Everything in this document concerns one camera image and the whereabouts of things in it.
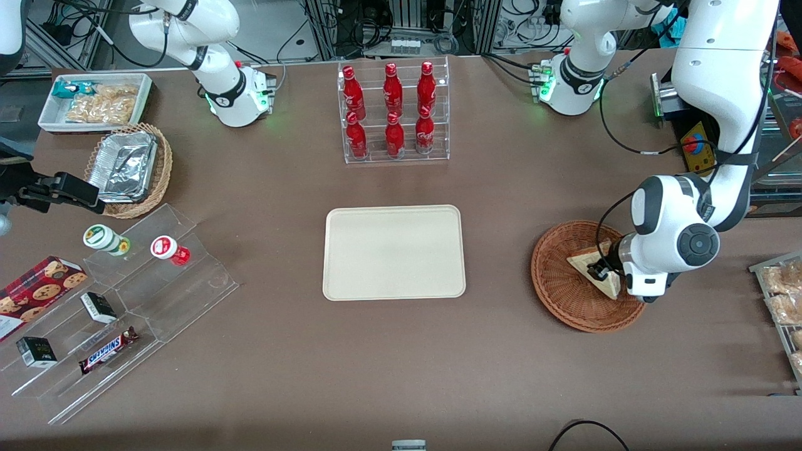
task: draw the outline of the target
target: beige tray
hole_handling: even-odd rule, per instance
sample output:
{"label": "beige tray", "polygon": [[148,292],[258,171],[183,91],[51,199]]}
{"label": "beige tray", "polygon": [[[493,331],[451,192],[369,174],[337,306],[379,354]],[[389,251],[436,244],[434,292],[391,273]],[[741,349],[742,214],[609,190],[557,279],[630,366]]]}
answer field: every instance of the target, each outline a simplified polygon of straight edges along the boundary
{"label": "beige tray", "polygon": [[455,206],[329,212],[323,261],[323,294],[329,300],[457,298],[464,292]]}

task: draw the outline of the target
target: small black box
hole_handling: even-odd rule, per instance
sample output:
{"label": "small black box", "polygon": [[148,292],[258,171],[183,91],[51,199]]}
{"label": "small black box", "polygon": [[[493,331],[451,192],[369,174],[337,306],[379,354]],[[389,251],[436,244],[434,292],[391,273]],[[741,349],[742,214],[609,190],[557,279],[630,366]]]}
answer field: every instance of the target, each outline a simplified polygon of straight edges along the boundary
{"label": "small black box", "polygon": [[88,291],[81,295],[81,302],[95,321],[110,324],[117,320],[117,314],[103,296]]}
{"label": "small black box", "polygon": [[44,338],[22,337],[17,342],[17,349],[27,367],[49,368],[59,362],[50,343]]}

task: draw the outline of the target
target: snickers bar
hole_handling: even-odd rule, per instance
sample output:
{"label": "snickers bar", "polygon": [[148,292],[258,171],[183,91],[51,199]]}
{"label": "snickers bar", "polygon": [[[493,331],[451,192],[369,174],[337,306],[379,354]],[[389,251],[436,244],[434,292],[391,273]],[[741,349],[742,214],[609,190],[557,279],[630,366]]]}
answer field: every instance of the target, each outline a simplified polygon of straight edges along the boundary
{"label": "snickers bar", "polygon": [[129,327],[128,330],[117,335],[111,342],[98,349],[95,354],[92,354],[86,360],[78,362],[81,372],[87,374],[138,338],[139,336],[134,332],[134,327]]}

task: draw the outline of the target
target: white plastic tray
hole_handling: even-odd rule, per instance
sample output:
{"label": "white plastic tray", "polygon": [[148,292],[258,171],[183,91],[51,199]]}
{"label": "white plastic tray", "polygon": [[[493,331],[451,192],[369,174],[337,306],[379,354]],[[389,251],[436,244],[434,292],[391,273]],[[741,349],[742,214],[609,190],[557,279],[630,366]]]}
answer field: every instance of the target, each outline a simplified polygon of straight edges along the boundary
{"label": "white plastic tray", "polygon": [[331,301],[457,298],[465,292],[454,205],[333,209],[323,294]]}
{"label": "white plastic tray", "polygon": [[[131,114],[131,119],[128,121],[130,124],[138,124],[142,117],[142,112],[145,109],[145,104],[148,101],[148,93],[153,85],[150,77],[142,73],[108,73],[108,74],[70,74],[59,75],[55,78],[53,84],[61,80],[77,80],[77,81],[93,81],[95,83],[104,84],[134,84],[140,87],[139,92],[136,94],[136,102],[134,103],[134,111]],[[72,99],[60,99],[48,93],[45,106],[42,108],[42,114],[39,115],[38,125],[46,132],[55,133],[89,133],[89,132],[109,132],[117,130],[125,125],[114,124],[76,124],[66,122],[64,117],[70,111]]]}

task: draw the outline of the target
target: cookie box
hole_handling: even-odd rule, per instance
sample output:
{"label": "cookie box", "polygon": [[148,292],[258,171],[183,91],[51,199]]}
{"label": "cookie box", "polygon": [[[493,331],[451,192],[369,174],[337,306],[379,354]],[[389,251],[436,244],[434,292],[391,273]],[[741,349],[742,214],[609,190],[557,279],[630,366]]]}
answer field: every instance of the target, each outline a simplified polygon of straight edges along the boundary
{"label": "cookie box", "polygon": [[0,342],[86,279],[80,266],[48,257],[0,290]]}

